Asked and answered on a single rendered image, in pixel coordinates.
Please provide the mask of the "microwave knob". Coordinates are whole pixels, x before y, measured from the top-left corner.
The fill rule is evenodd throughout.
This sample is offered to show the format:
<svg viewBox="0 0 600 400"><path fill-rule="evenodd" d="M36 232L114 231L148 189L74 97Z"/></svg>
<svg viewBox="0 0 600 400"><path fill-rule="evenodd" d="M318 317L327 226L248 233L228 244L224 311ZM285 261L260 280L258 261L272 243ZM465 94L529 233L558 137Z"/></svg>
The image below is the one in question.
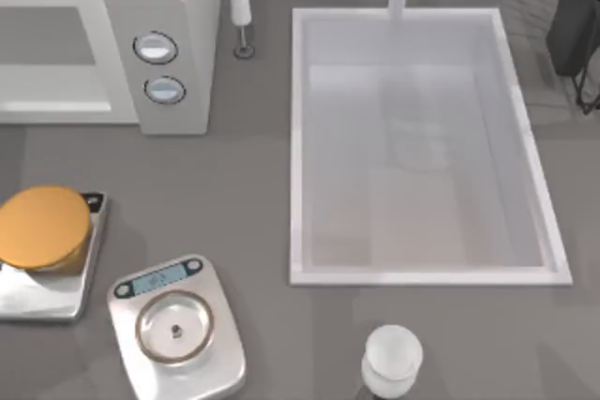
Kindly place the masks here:
<svg viewBox="0 0 600 400"><path fill-rule="evenodd" d="M157 104L176 104L186 96L186 87L174 77L162 76L144 83L145 95Z"/></svg>
<svg viewBox="0 0 600 400"><path fill-rule="evenodd" d="M178 55L176 42L158 31L135 37L133 51L142 61L150 65L169 64Z"/></svg>

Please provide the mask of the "white cup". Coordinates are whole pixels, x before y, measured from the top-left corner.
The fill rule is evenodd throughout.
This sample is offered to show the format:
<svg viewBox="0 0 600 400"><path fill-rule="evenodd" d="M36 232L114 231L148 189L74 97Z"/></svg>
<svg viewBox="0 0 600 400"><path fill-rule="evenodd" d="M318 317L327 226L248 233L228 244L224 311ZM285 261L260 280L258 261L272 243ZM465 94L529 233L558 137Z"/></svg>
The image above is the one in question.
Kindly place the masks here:
<svg viewBox="0 0 600 400"><path fill-rule="evenodd" d="M384 324L367 337L361 378L378 400L399 400L413 387L423 360L423 346L411 330Z"/></svg>

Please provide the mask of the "pale microwave oven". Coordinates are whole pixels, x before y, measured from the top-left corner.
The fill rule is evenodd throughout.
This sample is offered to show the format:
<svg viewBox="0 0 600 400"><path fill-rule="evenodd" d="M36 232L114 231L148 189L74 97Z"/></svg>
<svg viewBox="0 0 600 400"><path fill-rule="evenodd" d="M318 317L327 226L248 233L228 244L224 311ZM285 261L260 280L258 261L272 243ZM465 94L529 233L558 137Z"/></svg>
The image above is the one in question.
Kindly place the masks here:
<svg viewBox="0 0 600 400"><path fill-rule="evenodd" d="M136 125L146 135L208 128L220 0L0 0L0 125ZM133 51L158 31L177 57L150 65ZM186 87L176 104L144 93L148 80Z"/></svg>

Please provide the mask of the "glass pot lid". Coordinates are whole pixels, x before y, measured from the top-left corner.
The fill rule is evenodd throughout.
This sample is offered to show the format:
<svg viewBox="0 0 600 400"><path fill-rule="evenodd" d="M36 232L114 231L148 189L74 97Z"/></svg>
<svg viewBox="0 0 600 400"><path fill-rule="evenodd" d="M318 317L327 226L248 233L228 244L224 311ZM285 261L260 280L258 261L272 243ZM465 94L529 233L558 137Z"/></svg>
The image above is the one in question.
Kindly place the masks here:
<svg viewBox="0 0 600 400"><path fill-rule="evenodd" d="M144 356L167 365L188 363L212 343L215 313L203 296L173 289L152 297L135 319L135 338Z"/></svg>

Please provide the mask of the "silver kitchen scale with display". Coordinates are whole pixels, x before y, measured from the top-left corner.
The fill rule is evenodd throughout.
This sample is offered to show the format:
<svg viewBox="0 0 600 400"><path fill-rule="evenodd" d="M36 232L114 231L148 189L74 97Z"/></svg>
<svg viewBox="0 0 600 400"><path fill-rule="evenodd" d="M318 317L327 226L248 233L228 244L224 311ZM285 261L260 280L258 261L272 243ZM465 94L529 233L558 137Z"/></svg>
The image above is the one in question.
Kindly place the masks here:
<svg viewBox="0 0 600 400"><path fill-rule="evenodd" d="M188 363L155 363L142 354L135 319L154 296L168 290L197 293L210 304L216 327L211 345ZM209 259L187 254L118 278L107 292L112 326L136 400L225 400L240 390L246 354L218 273Z"/></svg>

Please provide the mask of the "yellow round lid jar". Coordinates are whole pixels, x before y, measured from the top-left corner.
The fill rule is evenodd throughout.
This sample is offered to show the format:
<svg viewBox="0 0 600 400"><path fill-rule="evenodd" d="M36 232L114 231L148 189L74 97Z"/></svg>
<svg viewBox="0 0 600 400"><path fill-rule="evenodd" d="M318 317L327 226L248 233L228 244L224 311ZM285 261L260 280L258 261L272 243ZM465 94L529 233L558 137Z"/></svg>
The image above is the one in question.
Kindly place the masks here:
<svg viewBox="0 0 600 400"><path fill-rule="evenodd" d="M0 262L35 273L76 274L91 230L90 210L78 191L29 187L0 205Z"/></svg>

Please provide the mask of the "white sink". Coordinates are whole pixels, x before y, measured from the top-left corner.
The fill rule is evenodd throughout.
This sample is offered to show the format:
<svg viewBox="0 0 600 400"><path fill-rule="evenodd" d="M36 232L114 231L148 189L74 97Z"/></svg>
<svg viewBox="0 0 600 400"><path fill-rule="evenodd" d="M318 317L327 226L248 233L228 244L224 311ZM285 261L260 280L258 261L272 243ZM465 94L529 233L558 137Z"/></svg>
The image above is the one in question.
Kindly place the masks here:
<svg viewBox="0 0 600 400"><path fill-rule="evenodd" d="M569 286L495 7L292 13L296 286Z"/></svg>

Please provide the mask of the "white milk frother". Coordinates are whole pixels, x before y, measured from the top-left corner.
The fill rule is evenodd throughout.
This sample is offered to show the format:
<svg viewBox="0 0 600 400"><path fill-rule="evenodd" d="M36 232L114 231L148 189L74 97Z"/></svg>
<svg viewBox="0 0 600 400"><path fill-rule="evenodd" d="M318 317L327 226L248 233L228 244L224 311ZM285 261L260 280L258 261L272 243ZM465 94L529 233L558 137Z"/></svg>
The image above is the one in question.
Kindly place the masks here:
<svg viewBox="0 0 600 400"><path fill-rule="evenodd" d="M238 59L250 59L255 49L248 41L247 28L252 24L250 0L230 0L232 24L237 28L238 39L233 54Z"/></svg>

